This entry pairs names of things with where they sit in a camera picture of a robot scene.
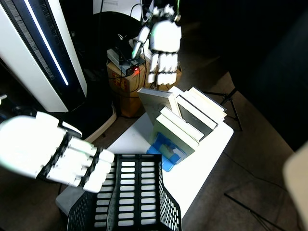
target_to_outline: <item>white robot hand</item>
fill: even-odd
[[[179,18],[180,16],[175,15],[169,4],[163,9],[155,7],[139,33],[132,57],[136,57],[138,50],[151,34],[150,50],[153,55],[148,76],[149,83],[155,82],[156,77],[157,85],[173,84],[177,79],[177,52],[180,49],[181,27],[177,26],[175,21]]]
[[[17,116],[0,124],[0,166],[31,178],[98,193],[115,155],[79,138],[81,132],[55,117]]]

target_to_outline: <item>white table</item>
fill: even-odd
[[[125,131],[108,150],[116,154],[145,154],[150,144],[148,138],[153,126],[145,113],[127,131]],[[167,190],[178,202],[184,217],[222,151],[229,142],[233,130],[220,123],[203,141],[198,151],[174,166],[170,172],[163,172],[163,181]],[[67,187],[57,197],[56,204],[68,215],[70,208],[82,195],[82,190]]]

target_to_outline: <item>white light strip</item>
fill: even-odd
[[[26,6],[27,6],[27,8],[28,8],[28,10],[29,10],[29,12],[30,12],[30,14],[32,16],[32,19],[33,19],[35,25],[37,26],[37,29],[39,30],[39,34],[41,35],[41,37],[42,37],[42,39],[43,39],[43,41],[44,41],[44,43],[45,43],[45,45],[46,45],[50,55],[51,55],[54,63],[56,64],[56,66],[57,66],[57,68],[58,68],[58,70],[60,72],[60,75],[62,76],[62,78],[64,80],[64,83],[68,86],[68,82],[67,82],[67,80],[66,80],[66,78],[64,76],[64,73],[63,73],[63,71],[62,71],[58,61],[56,60],[56,57],[54,56],[54,54],[53,54],[53,52],[51,50],[51,47],[50,47],[50,45],[49,45],[49,43],[48,43],[48,41],[47,41],[47,39],[46,39],[46,37],[44,35],[44,32],[42,31],[42,28],[40,28],[39,22],[38,22],[37,18],[35,17],[35,14],[34,14],[34,12],[32,10],[32,7],[31,7],[29,1],[28,0],[24,0],[24,1],[25,1],[25,4],[26,4]]]

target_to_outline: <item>plastic basket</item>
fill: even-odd
[[[72,207],[68,231],[182,230],[180,207],[163,184],[161,155],[117,155],[112,171],[101,192],[85,192]]]

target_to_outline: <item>brown floor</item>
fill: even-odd
[[[183,69],[179,87],[230,92],[233,84],[219,59],[202,43],[195,32],[198,24],[183,28],[180,61]],[[218,102],[221,98],[213,97]],[[292,154],[276,130],[240,93],[234,95],[243,131],[232,119],[226,122],[235,130],[225,152],[254,175],[283,185],[282,167]],[[232,114],[229,104],[228,114]],[[108,147],[136,119],[120,117],[94,143]],[[261,231],[263,227],[244,208],[224,196],[241,201],[252,210],[288,231],[296,227],[296,212],[288,193],[254,178],[222,154],[183,219],[185,231]],[[55,205],[59,184],[31,180],[0,168],[0,227],[6,231],[64,231]]]

